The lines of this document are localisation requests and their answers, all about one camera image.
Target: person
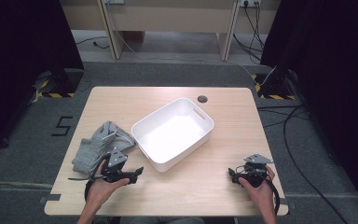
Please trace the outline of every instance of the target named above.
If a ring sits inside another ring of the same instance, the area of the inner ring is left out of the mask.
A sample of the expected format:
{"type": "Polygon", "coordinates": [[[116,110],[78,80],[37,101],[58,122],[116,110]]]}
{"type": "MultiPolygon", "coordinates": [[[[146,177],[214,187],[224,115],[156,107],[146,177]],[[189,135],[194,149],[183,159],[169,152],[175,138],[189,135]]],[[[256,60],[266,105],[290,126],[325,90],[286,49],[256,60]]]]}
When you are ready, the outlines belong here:
{"type": "MultiPolygon", "coordinates": [[[[97,170],[96,174],[101,173],[103,167],[103,161],[97,170]]],[[[272,181],[275,177],[275,173],[267,166],[268,178],[272,181]]],[[[272,190],[266,181],[263,181],[258,188],[252,187],[252,185],[244,178],[238,179],[240,183],[248,190],[249,196],[246,198],[247,201],[252,201],[257,209],[260,211],[261,216],[266,224],[278,223],[277,217],[274,212],[274,202],[272,190]]],[[[109,199],[110,195],[117,189],[126,186],[130,180],[128,178],[120,179],[114,183],[105,182],[102,179],[96,179],[95,182],[89,188],[89,194],[87,196],[86,204],[84,205],[83,211],[81,212],[80,218],[77,224],[90,224],[95,218],[96,213],[102,207],[102,205],[109,199]]],[[[191,221],[198,223],[197,217],[192,218],[191,221]]]]}

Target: hand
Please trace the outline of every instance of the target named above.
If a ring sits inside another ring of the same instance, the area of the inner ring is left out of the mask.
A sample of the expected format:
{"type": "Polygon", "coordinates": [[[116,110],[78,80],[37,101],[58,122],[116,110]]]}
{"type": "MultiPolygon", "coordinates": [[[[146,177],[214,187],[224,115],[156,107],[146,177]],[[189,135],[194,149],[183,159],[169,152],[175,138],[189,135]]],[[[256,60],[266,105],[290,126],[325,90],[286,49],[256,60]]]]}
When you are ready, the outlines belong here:
{"type": "MultiPolygon", "coordinates": [[[[106,161],[101,162],[98,167],[96,175],[101,174],[103,165],[106,161]]],[[[109,199],[115,190],[127,185],[130,182],[128,178],[120,179],[113,183],[108,183],[102,179],[96,179],[89,188],[89,194],[87,195],[86,205],[84,205],[83,211],[80,215],[80,219],[77,224],[87,223],[90,224],[95,217],[95,214],[102,207],[102,205],[109,199]]]]}
{"type": "MultiPolygon", "coordinates": [[[[275,173],[269,166],[266,165],[266,168],[268,172],[267,179],[272,181],[275,177],[275,173]]],[[[259,187],[254,188],[246,179],[240,177],[238,180],[249,192],[249,198],[246,200],[255,203],[264,221],[266,223],[278,223],[274,211],[274,202],[272,201],[273,194],[269,184],[263,181],[259,187]]]]}

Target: white plastic bin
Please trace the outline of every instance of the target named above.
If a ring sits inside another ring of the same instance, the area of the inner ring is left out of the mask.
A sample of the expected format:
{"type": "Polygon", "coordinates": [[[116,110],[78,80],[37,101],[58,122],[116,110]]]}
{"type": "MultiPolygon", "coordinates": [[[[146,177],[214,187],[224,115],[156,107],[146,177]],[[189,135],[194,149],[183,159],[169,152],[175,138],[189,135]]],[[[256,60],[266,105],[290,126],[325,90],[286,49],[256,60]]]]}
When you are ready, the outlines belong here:
{"type": "Polygon", "coordinates": [[[210,137],[213,120],[186,98],[177,99],[136,122],[131,133],[159,172],[166,172],[210,137]]]}

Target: gray towel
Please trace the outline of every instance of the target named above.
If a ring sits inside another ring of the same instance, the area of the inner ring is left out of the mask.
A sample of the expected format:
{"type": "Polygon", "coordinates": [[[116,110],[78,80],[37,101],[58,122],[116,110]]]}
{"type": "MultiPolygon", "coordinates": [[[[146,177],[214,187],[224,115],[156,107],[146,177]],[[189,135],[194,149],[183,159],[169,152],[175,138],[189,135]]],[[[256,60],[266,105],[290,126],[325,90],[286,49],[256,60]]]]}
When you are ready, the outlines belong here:
{"type": "Polygon", "coordinates": [[[91,139],[81,140],[80,148],[72,160],[74,171],[91,175],[100,159],[109,151],[113,149],[122,151],[134,145],[135,140],[130,134],[124,132],[112,121],[107,121],[97,129],[91,139]]]}

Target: tape mark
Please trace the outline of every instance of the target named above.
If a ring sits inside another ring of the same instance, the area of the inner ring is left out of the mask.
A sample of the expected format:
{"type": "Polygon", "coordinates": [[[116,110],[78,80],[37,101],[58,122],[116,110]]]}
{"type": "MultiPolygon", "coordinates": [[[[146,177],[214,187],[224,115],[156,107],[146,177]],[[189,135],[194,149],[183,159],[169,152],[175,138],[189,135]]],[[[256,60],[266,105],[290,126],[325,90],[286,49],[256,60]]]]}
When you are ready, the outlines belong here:
{"type": "Polygon", "coordinates": [[[60,129],[65,129],[65,133],[53,133],[51,136],[66,136],[69,132],[69,129],[71,129],[71,126],[66,126],[66,125],[61,125],[61,122],[63,119],[72,119],[73,117],[67,117],[67,116],[62,116],[60,117],[60,120],[58,121],[58,124],[56,126],[56,128],[60,128],[60,129]]]}

